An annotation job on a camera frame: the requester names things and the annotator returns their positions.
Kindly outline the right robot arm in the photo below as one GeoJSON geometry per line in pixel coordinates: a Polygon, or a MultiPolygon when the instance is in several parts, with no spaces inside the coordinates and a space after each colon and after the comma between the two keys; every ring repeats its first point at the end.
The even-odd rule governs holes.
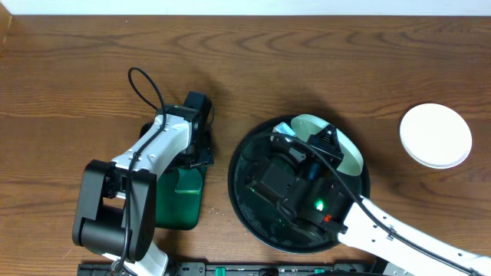
{"type": "Polygon", "coordinates": [[[448,245],[389,215],[346,183],[344,165],[363,164],[358,148],[330,123],[252,136],[248,190],[313,242],[326,237],[361,249],[414,275],[488,275],[490,259],[448,245]],[[354,156],[351,161],[347,155],[354,156]]]}

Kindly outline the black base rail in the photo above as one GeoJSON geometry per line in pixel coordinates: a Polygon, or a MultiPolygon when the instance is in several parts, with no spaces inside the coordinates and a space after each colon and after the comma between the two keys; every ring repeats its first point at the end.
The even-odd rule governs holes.
{"type": "Polygon", "coordinates": [[[328,266],[313,265],[232,265],[204,264],[199,262],[181,262],[171,265],[165,275],[175,276],[301,276],[301,275],[382,275],[371,265],[335,264],[328,266]]]}

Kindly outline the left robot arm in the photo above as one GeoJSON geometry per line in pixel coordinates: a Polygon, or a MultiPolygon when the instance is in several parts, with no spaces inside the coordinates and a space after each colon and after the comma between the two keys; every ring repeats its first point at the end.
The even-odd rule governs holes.
{"type": "Polygon", "coordinates": [[[206,169],[213,164],[214,115],[210,103],[161,107],[126,152],[86,165],[72,240],[110,259],[107,274],[167,273],[170,259],[154,243],[154,232],[197,222],[206,169]]]}

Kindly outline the mint green plate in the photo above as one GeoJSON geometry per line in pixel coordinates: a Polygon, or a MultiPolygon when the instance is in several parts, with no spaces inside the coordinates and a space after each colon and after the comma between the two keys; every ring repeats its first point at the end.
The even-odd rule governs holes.
{"type": "MultiPolygon", "coordinates": [[[[318,134],[330,125],[328,121],[311,114],[301,114],[291,120],[292,130],[304,142],[308,141],[310,135],[318,134]]],[[[339,129],[336,129],[336,131],[341,151],[344,154],[337,171],[349,176],[359,176],[364,167],[364,159],[361,152],[344,133],[339,129]]]]}

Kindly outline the white plate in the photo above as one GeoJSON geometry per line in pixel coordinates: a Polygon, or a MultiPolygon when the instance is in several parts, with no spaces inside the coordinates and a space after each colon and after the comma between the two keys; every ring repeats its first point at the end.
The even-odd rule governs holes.
{"type": "Polygon", "coordinates": [[[410,108],[401,119],[399,135],[407,154],[432,169],[458,166],[473,146],[467,122],[455,110],[438,103],[410,108]]]}

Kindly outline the green rectangular tray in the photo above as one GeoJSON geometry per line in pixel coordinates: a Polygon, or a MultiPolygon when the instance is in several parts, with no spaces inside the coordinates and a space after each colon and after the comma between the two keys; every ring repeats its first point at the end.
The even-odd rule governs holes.
{"type": "MultiPolygon", "coordinates": [[[[175,193],[178,169],[186,169],[180,167],[180,158],[200,134],[189,131],[190,128],[182,124],[161,130],[155,123],[147,123],[140,131],[141,139],[151,139],[141,153],[141,168],[155,175],[155,183],[147,196],[148,219],[155,228],[190,230],[199,220],[203,190],[199,195],[175,193]]],[[[201,172],[203,187],[207,167],[193,168],[201,172]]]]}

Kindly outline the black round tray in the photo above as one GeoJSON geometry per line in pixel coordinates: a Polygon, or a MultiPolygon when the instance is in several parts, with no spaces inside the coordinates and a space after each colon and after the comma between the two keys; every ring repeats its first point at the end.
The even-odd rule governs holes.
{"type": "Polygon", "coordinates": [[[370,195],[370,178],[365,163],[359,176],[349,176],[334,169],[308,141],[272,132],[281,122],[291,127],[294,117],[268,120],[242,139],[229,166],[229,198],[239,221],[264,244],[289,253],[325,251],[338,245],[338,236],[348,230],[344,220],[351,197],[370,195]],[[273,144],[303,148],[315,158],[315,183],[303,209],[269,209],[245,198],[245,148],[273,144]]]}

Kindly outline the green yellow sponge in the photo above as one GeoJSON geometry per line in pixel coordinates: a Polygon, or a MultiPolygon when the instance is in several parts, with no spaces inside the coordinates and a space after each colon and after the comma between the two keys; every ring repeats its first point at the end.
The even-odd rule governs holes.
{"type": "Polygon", "coordinates": [[[198,169],[178,169],[175,193],[199,195],[203,190],[203,176],[198,169]]]}

